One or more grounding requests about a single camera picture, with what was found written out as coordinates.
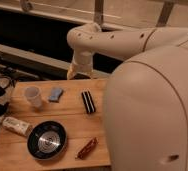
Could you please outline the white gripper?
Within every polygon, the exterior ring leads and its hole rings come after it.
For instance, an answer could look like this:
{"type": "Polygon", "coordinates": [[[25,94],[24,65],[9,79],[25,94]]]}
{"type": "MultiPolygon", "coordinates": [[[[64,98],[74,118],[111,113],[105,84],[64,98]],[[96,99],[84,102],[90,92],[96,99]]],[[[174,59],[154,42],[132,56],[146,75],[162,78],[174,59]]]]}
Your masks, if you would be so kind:
{"type": "Polygon", "coordinates": [[[93,73],[93,54],[88,51],[75,51],[71,66],[67,71],[67,80],[73,79],[78,73],[91,76],[93,73]]]}

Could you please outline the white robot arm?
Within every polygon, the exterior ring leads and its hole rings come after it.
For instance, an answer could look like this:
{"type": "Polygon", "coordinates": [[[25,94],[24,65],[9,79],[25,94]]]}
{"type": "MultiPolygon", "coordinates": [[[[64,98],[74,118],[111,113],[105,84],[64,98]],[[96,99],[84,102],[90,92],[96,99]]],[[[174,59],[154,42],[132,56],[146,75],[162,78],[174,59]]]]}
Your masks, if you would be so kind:
{"type": "Polygon", "coordinates": [[[95,53],[123,61],[109,76],[103,124],[112,171],[188,171],[188,27],[67,33],[67,77],[90,75],[95,53]]]}

